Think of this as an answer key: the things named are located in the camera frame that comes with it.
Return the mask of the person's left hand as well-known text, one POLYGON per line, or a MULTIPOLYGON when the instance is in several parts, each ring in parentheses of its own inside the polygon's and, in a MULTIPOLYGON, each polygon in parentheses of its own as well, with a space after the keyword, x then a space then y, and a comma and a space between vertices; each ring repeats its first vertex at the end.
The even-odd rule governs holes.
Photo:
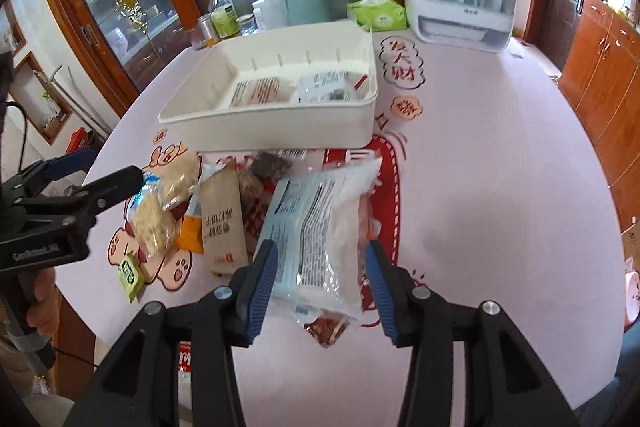
POLYGON ((34 278, 35 302, 27 312, 27 323, 41 336, 52 335, 60 323, 60 293, 55 285, 55 269, 39 271, 34 278))

